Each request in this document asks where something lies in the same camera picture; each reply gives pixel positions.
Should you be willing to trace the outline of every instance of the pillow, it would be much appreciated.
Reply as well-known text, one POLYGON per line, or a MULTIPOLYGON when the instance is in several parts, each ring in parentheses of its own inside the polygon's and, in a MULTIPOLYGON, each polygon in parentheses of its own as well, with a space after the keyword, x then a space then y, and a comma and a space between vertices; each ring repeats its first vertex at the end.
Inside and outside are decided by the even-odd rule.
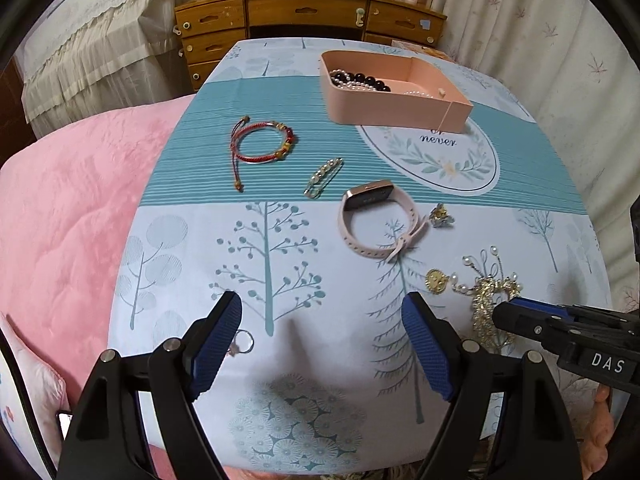
MULTIPOLYGON (((65 381, 15 335, 14 329, 3 314, 0 314, 0 330, 14 354, 44 444, 57 467, 62 451, 62 435, 58 429, 56 412, 69 409, 65 381)), ((42 478, 50 478, 34 445, 18 396, 18 387, 9 366, 7 359, 0 354, 0 416, 2 423, 36 472, 42 478)))

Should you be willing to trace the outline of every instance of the watch face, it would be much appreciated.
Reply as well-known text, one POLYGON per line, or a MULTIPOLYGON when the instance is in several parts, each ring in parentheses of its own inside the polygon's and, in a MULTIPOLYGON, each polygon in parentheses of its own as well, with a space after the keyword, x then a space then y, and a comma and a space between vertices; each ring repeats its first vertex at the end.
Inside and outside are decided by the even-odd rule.
POLYGON ((384 202, 394 190, 394 184, 390 180, 369 182, 363 186, 352 187, 346 193, 347 200, 344 210, 351 211, 366 205, 384 202))

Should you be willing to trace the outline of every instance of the metal bolt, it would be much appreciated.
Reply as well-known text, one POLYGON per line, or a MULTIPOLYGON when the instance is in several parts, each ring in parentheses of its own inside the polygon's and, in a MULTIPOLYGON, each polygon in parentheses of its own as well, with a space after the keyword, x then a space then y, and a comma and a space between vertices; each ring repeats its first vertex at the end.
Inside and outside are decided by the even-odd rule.
POLYGON ((466 339, 465 341, 462 342, 462 348, 466 352, 469 352, 470 354, 475 354, 476 352, 479 351, 480 345, 475 341, 473 341, 472 339, 466 339))
POLYGON ((167 339, 164 343, 162 343, 162 348, 164 348, 167 352, 173 352, 174 350, 180 348, 180 340, 177 337, 167 339))
POLYGON ((527 352, 527 358, 532 363, 541 363, 542 362, 542 355, 540 355, 540 352, 536 352, 535 350, 531 350, 531 351, 527 352))
POLYGON ((114 357, 116 357, 116 351, 109 348, 100 354, 100 361, 108 363, 109 361, 113 361, 114 357))

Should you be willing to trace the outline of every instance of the pink box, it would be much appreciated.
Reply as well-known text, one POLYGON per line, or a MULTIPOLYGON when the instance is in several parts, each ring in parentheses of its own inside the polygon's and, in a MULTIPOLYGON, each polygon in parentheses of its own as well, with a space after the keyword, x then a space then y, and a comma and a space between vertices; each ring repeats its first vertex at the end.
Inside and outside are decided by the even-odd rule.
POLYGON ((401 126, 458 134, 473 108, 440 70, 417 57, 329 50, 321 56, 320 86, 329 118, 338 124, 401 126), (339 68, 382 79, 391 92, 338 88, 331 82, 329 72, 339 68), (411 91, 434 97, 405 94, 411 91))

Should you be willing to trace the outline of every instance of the red bracelet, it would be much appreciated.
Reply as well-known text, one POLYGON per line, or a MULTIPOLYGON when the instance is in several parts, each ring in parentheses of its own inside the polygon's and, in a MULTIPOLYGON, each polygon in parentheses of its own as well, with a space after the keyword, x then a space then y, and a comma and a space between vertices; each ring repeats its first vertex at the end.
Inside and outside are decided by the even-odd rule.
POLYGON ((293 134, 293 130, 286 124, 277 123, 275 121, 263 121, 261 123, 249 124, 245 126, 250 120, 249 116, 244 116, 238 121, 238 124, 231 130, 231 142, 229 148, 231 150, 231 165, 234 169, 234 187, 242 192, 242 183, 240 182, 240 174, 238 172, 238 160, 247 162, 249 164, 263 164, 265 162, 271 162, 272 160, 282 160, 287 156, 292 144, 296 140, 296 136, 293 134), (273 153, 267 155, 248 156, 243 155, 238 150, 238 144, 242 138, 255 130, 261 130, 263 128, 275 128, 276 130, 284 134, 282 145, 273 153))

